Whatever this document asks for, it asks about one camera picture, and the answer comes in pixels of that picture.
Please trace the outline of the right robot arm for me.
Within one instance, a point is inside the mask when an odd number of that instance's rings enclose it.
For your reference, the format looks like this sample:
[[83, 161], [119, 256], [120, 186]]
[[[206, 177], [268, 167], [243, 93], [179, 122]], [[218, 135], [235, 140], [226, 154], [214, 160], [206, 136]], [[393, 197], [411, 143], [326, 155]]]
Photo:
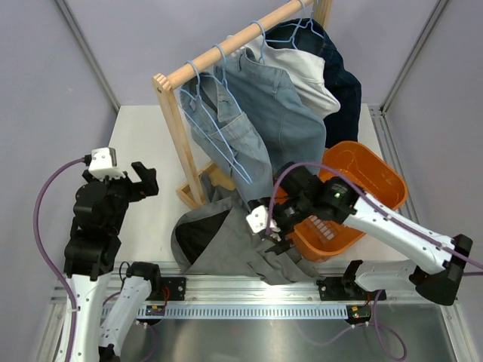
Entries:
[[470, 259], [473, 241], [466, 235], [453, 237], [403, 217], [371, 193], [357, 186], [341, 172], [322, 181], [309, 171], [325, 169], [321, 163], [288, 162], [278, 172], [274, 189], [283, 189], [288, 198], [280, 204], [275, 197], [264, 207], [260, 226], [267, 235], [285, 238], [294, 227], [311, 216], [363, 232], [382, 241], [406, 257], [402, 268], [390, 263], [377, 265], [364, 261], [349, 264], [343, 279], [343, 292], [352, 299], [368, 291], [385, 289], [386, 281], [404, 278], [423, 298], [439, 305], [453, 305]]

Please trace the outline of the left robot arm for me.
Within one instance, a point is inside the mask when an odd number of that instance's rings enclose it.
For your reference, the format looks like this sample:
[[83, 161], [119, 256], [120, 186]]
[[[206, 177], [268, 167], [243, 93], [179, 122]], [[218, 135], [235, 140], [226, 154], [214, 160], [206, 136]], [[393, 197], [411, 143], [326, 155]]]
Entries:
[[57, 361], [118, 361], [140, 306], [162, 294], [158, 265], [133, 262], [114, 306], [101, 317], [128, 206], [159, 191], [155, 169], [140, 162], [131, 166], [139, 182], [126, 173], [111, 176], [107, 171], [97, 179], [86, 170], [86, 183], [75, 194], [63, 268], [75, 305], [66, 310]]

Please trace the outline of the grey pleated skirt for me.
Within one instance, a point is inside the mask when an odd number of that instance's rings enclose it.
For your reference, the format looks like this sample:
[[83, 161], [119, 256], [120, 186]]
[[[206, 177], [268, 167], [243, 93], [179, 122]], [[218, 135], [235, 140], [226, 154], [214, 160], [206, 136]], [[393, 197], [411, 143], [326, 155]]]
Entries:
[[185, 213], [171, 234], [171, 251], [185, 275], [246, 276], [268, 285], [315, 281], [322, 275], [295, 249], [280, 255], [254, 235], [239, 193], [215, 186], [208, 173], [200, 176], [208, 202]]

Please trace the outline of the blue wire hanger with skirt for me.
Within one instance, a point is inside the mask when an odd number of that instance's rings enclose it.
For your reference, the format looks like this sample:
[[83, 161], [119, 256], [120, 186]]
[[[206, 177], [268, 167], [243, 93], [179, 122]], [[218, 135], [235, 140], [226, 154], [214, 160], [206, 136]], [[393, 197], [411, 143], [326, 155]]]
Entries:
[[188, 95], [192, 101], [194, 102], [194, 104], [196, 106], [200, 106], [204, 111], [205, 111], [205, 114], [208, 116], [208, 118], [210, 119], [212, 125], [214, 126], [215, 128], [215, 131], [217, 132], [217, 134], [220, 136], [221, 140], [223, 141], [225, 147], [226, 147], [226, 150], [229, 152], [230, 156], [226, 155], [214, 142], [214, 138], [212, 136], [209, 136], [207, 133], [205, 133], [203, 131], [203, 129], [194, 121], [194, 119], [192, 117], [189, 117], [189, 119], [192, 121], [192, 123], [202, 132], [202, 134], [211, 142], [211, 144], [215, 147], [215, 149], [225, 158], [225, 160], [228, 162], [228, 164], [232, 167], [232, 169], [248, 184], [248, 185], [251, 185], [253, 183], [252, 179], [251, 179], [251, 176], [250, 174], [246, 171], [246, 169], [243, 167], [242, 164], [240, 164], [238, 162], [238, 160], [236, 159], [236, 156], [235, 156], [235, 153], [234, 151], [232, 150], [230, 144], [227, 142], [225, 136], [222, 134], [219, 126], [218, 126], [218, 123], [217, 121], [214, 120], [214, 118], [212, 117], [211, 113], [205, 108], [204, 104], [203, 104], [203, 99], [202, 99], [202, 96], [201, 96], [201, 82], [202, 82], [202, 79], [201, 79], [201, 75], [200, 75], [200, 71], [198, 71], [198, 68], [195, 66], [194, 62], [192, 62], [191, 60], [188, 60], [187, 63], [193, 68], [193, 70], [195, 71], [195, 76], [196, 76], [196, 79], [197, 79], [197, 83], [196, 83], [196, 86], [195, 86], [195, 90], [196, 90], [196, 95], [193, 96], [190, 92], [188, 92], [187, 90], [184, 90], [184, 89], [180, 89], [181, 92], [183, 92], [184, 94]]

